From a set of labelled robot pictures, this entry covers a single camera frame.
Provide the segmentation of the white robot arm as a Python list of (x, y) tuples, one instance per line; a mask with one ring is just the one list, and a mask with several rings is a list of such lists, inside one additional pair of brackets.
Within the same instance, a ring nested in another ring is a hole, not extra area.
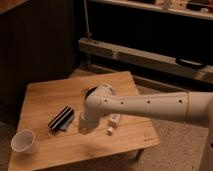
[(213, 92), (173, 92), (118, 96), (103, 83), (89, 90), (79, 116), (81, 134), (92, 132), (107, 114), (126, 114), (185, 122), (208, 128), (199, 171), (213, 171)]

